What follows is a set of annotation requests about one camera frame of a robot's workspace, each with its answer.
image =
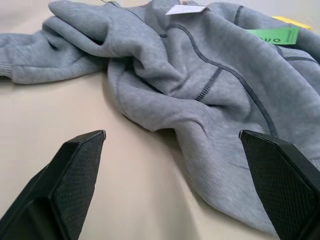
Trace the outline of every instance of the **white tag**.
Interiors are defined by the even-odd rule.
[[[174,5],[165,15],[201,13],[206,6]]]

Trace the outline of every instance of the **gray sweatshirt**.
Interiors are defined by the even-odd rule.
[[[150,131],[175,130],[208,204],[275,234],[238,134],[294,143],[320,169],[320,38],[301,28],[296,45],[275,46],[245,29],[287,23],[229,3],[165,15],[175,4],[50,3],[55,16],[41,31],[0,34],[0,76],[37,84],[107,69],[125,116]]]

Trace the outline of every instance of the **black mesh surface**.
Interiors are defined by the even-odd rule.
[[[255,189],[281,240],[296,240],[316,209],[314,192],[273,144],[244,144]]]
[[[100,138],[104,138],[103,134],[80,146],[53,195],[70,240],[79,238],[95,190],[103,144]]]

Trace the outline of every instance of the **green tag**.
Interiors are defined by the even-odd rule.
[[[270,44],[294,45],[298,38],[298,27],[280,27],[271,29],[249,29],[250,33]]]

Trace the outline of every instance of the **beige table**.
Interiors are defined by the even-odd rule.
[[[48,16],[44,0],[0,1],[0,32],[33,33]],[[80,240],[275,239],[214,210],[193,193],[174,133],[150,133],[124,118],[102,72],[30,86],[0,79],[0,112],[0,217],[63,142],[105,129]]]

